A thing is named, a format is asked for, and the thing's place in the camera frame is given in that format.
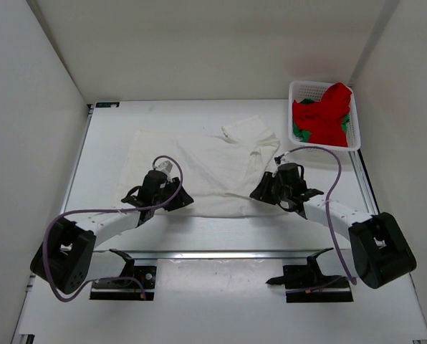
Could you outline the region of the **dark label sticker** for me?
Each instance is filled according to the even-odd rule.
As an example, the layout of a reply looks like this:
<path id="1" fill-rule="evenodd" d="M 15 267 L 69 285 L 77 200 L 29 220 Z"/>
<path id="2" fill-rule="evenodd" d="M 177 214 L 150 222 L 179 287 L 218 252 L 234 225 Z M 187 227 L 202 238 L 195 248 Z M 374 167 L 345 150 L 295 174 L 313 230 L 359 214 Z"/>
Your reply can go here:
<path id="1" fill-rule="evenodd" d="M 120 102 L 97 102 L 95 108 L 118 108 Z"/>

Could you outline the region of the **white plastic basket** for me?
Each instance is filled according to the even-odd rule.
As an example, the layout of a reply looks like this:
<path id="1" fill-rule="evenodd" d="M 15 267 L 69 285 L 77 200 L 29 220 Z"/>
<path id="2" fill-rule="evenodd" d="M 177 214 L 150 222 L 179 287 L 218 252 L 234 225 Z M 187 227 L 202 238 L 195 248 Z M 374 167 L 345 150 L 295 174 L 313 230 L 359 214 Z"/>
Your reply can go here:
<path id="1" fill-rule="evenodd" d="M 297 145 L 358 150 L 361 139 L 352 89 L 341 82 L 291 82 L 288 131 Z"/>

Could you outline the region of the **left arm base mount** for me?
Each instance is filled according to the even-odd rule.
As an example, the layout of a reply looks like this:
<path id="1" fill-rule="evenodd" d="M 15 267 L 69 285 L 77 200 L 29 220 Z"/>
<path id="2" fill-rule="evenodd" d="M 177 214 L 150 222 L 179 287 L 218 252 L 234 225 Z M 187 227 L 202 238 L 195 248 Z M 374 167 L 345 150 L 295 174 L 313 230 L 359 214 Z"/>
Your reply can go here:
<path id="1" fill-rule="evenodd" d="M 91 300 L 152 301 L 155 297 L 157 263 L 110 249 L 92 256 L 88 280 Z"/>

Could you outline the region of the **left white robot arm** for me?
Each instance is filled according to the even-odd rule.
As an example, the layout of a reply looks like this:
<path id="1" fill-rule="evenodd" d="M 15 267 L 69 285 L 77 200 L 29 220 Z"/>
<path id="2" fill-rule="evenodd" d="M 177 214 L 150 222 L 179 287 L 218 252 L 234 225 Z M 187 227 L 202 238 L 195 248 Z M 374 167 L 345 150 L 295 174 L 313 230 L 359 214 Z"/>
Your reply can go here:
<path id="1" fill-rule="evenodd" d="M 60 214 L 48 225 L 30 271 L 49 283 L 58 300 L 73 300 L 90 282 L 87 274 L 97 246 L 144 225 L 159 209 L 175 211 L 194 202 L 183 182 L 182 173 L 172 177 L 155 168 L 123 198 L 128 209 L 78 209 Z"/>

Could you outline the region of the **white t shirt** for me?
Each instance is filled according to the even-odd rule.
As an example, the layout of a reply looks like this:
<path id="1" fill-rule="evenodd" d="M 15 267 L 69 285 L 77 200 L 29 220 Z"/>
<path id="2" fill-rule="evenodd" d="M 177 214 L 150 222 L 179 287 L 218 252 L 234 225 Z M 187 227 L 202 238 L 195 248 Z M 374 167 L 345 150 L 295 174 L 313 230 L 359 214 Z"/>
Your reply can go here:
<path id="1" fill-rule="evenodd" d="M 194 202 L 176 211 L 179 216 L 239 218 L 277 216 L 278 206 L 255 201 L 250 193 L 275 165 L 280 140 L 260 117 L 225 125 L 221 135 L 135 133 L 115 193 L 115 205 L 143 182 L 157 156 L 174 158 L 183 172 L 183 187 Z"/>

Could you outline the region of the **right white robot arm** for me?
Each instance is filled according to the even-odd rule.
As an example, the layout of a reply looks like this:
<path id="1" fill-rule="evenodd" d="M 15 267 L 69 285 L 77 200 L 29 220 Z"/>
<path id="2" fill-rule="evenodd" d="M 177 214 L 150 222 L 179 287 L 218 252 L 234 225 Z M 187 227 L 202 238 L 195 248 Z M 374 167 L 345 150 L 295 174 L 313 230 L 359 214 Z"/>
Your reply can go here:
<path id="1" fill-rule="evenodd" d="M 392 214 L 361 212 L 332 200 L 318 189 L 308 188 L 304 168 L 299 164 L 285 163 L 273 173 L 264 173 L 250 197 L 296 213 L 346 238 L 350 242 L 346 262 L 355 268 L 355 276 L 372 289 L 417 267 L 416 258 Z"/>

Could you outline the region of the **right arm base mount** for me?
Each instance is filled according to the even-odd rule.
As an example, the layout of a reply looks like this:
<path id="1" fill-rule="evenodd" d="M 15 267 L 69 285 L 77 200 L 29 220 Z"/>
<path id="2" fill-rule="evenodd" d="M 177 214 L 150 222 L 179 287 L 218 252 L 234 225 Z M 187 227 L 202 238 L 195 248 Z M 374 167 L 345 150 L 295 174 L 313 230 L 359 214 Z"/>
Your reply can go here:
<path id="1" fill-rule="evenodd" d="M 343 303 L 352 302 L 350 283 L 341 275 L 324 275 L 317 258 L 332 251 L 323 249 L 306 258 L 305 264 L 287 264 L 283 275 L 266 281 L 268 286 L 285 288 L 286 303 Z"/>

